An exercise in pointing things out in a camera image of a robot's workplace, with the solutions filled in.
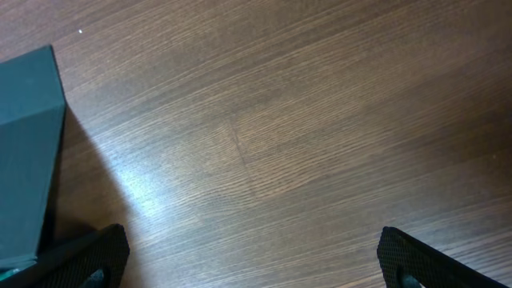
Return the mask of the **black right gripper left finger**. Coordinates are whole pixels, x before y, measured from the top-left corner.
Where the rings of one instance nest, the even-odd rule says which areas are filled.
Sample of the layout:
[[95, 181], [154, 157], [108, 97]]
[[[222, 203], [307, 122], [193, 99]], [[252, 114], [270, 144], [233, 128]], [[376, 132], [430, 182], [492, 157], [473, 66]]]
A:
[[118, 287], [129, 255], [124, 227], [112, 224], [42, 254], [35, 264], [3, 279], [1, 287]]

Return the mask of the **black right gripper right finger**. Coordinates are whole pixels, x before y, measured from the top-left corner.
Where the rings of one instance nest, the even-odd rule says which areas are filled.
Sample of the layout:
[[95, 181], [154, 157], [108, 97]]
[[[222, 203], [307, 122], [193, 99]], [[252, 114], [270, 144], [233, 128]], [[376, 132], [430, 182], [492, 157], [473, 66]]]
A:
[[506, 288], [395, 227], [382, 229], [377, 256], [387, 288]]

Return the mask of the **black storage box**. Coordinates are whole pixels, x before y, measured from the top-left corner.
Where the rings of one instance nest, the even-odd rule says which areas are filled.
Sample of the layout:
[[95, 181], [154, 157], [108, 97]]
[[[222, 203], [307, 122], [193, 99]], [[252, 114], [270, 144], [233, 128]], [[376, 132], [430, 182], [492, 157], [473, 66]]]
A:
[[51, 46], [1, 64], [1, 271], [35, 264], [66, 100]]

